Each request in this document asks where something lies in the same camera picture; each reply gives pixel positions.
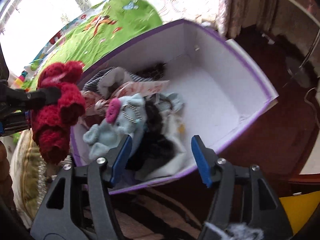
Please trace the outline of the white purple storage box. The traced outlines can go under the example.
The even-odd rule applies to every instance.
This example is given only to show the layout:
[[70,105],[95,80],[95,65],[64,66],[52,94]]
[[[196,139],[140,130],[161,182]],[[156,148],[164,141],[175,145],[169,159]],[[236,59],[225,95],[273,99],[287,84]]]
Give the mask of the white purple storage box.
[[170,176],[145,182],[125,172],[112,194],[167,184],[194,172],[197,166],[191,151],[193,136],[199,135],[207,147],[220,153],[278,96],[241,46],[187,20],[161,25],[127,41],[87,68],[78,85],[82,87],[106,67],[137,72],[159,62],[165,64],[167,92],[180,94],[184,101],[182,143],[186,153],[182,165]]

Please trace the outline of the black white checkered cloth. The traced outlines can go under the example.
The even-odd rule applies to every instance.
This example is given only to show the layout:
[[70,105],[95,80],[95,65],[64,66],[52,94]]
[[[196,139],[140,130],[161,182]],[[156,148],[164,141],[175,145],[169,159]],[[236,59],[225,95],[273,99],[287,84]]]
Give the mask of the black white checkered cloth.
[[139,75],[133,74],[125,70],[122,67],[108,67],[100,70],[95,74],[92,78],[90,78],[83,86],[83,90],[90,90],[93,92],[98,91],[98,83],[105,77],[110,75],[113,79],[115,77],[120,78],[120,82],[124,83],[124,81],[135,81],[135,82],[143,82],[143,81],[152,81],[151,77],[141,77]]

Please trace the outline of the white lace curtain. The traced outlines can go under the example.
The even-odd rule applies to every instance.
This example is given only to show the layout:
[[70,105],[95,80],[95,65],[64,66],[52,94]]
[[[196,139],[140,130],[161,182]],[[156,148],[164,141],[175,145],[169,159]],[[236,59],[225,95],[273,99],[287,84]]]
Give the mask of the white lace curtain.
[[[104,0],[1,0],[1,47],[9,72],[19,75],[67,23]],[[220,0],[147,0],[164,22],[216,18]]]

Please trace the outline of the purple floral drape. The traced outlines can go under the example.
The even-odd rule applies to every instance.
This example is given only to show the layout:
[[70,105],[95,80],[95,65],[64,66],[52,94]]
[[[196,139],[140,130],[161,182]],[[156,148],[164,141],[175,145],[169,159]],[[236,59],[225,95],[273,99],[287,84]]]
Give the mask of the purple floral drape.
[[220,35],[235,38],[252,25],[285,36],[308,59],[319,61],[319,0],[219,0],[214,27]]

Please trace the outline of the yellow object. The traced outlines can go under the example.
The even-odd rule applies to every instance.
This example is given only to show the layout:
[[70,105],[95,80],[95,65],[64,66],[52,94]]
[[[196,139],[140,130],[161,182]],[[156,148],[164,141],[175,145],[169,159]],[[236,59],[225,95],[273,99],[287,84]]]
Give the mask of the yellow object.
[[311,218],[319,205],[319,191],[279,198],[291,225],[293,235]]

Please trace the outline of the black fuzzy item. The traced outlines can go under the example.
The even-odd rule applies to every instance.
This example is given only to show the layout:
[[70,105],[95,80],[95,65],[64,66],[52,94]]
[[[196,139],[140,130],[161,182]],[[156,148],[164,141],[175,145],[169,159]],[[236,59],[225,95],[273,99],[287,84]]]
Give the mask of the black fuzzy item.
[[135,153],[129,158],[129,171],[154,170],[165,165],[174,156],[174,146],[163,134],[163,118],[151,101],[145,102],[146,129]]

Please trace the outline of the red knitted item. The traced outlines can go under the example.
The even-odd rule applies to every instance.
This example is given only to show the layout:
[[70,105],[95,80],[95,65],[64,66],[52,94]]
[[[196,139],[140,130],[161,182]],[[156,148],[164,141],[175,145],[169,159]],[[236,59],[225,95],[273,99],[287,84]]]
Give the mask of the red knitted item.
[[85,99],[76,83],[82,76],[81,61],[56,62],[39,75],[37,89],[58,88],[56,103],[31,112],[33,141],[45,162],[57,165],[69,153],[71,127],[85,114]]

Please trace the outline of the light blue fleece item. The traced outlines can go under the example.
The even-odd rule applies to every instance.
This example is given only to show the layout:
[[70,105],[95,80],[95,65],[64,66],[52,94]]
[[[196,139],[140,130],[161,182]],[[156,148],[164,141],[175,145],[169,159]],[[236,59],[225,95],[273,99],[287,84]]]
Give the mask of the light blue fleece item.
[[135,153],[146,129],[146,101],[153,102],[160,111],[163,118],[162,134],[173,143],[174,156],[165,165],[154,170],[132,171],[135,179],[148,181],[172,176],[185,167],[187,150],[182,143],[184,126],[180,116],[183,101],[176,93],[156,93],[147,97],[137,93],[112,99],[103,121],[94,124],[83,136],[84,142],[89,146],[89,160],[93,161],[107,154],[119,145],[125,135],[132,138],[129,158]]

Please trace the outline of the red white floral cloth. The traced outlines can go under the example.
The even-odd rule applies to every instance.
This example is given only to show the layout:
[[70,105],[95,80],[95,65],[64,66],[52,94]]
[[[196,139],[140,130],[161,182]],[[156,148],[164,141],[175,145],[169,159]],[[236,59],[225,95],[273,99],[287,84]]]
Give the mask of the red white floral cloth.
[[121,85],[111,94],[109,99],[103,98],[96,92],[82,90],[81,94],[85,99],[86,116],[104,115],[113,98],[121,98],[123,96],[132,96],[139,93],[142,97],[150,96],[165,90],[169,85],[169,80],[164,81],[145,81],[133,82],[129,81]]

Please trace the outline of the green cartoon bedsheet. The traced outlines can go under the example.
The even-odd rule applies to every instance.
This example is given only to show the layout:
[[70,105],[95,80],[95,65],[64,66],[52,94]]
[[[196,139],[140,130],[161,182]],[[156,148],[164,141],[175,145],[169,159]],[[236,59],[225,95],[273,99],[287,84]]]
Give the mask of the green cartoon bedsheet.
[[87,70],[106,54],[128,40],[162,25],[156,9],[147,0],[100,0],[65,25],[35,17],[32,23],[57,30],[42,42],[41,32],[31,28],[32,37],[20,52],[31,50],[12,88],[34,90],[40,73],[52,63],[81,61]]

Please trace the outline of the striped rug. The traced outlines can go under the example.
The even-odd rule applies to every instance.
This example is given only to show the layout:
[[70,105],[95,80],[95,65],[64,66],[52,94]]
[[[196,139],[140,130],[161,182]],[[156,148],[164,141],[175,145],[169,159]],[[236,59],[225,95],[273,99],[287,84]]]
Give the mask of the striped rug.
[[183,204],[157,190],[110,195],[125,239],[197,239],[202,223]]

